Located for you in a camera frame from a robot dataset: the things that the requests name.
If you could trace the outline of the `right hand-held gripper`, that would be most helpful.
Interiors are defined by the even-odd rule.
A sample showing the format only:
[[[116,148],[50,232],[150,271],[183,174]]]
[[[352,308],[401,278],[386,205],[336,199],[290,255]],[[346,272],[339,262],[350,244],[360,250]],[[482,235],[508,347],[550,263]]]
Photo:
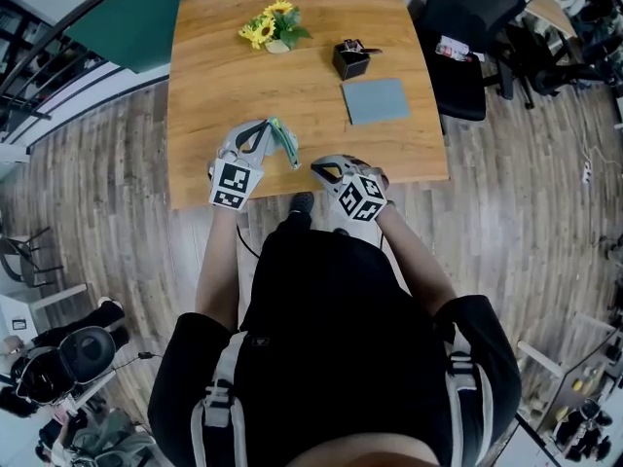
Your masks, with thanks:
[[[387,204],[385,191],[374,177],[358,172],[354,156],[334,154],[311,163],[312,175],[332,198],[332,208],[356,222],[371,222]]]

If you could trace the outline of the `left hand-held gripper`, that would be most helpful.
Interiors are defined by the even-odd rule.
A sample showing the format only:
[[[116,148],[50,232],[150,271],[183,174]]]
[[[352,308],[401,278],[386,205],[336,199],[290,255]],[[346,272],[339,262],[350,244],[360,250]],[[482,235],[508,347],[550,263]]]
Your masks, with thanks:
[[[208,170],[209,202],[240,211],[264,175],[264,156],[283,150],[281,135],[266,119],[233,127]]]

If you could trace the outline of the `person's right hand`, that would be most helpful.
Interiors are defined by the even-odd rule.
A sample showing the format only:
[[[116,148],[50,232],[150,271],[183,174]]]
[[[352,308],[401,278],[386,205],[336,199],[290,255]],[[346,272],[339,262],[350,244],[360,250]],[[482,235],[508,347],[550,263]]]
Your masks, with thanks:
[[[384,171],[378,166],[371,166],[365,161],[362,161],[357,158],[353,158],[351,160],[352,164],[357,168],[358,172],[369,177],[374,177],[380,183],[380,186],[384,191],[387,190],[389,186],[388,178],[386,177]]]

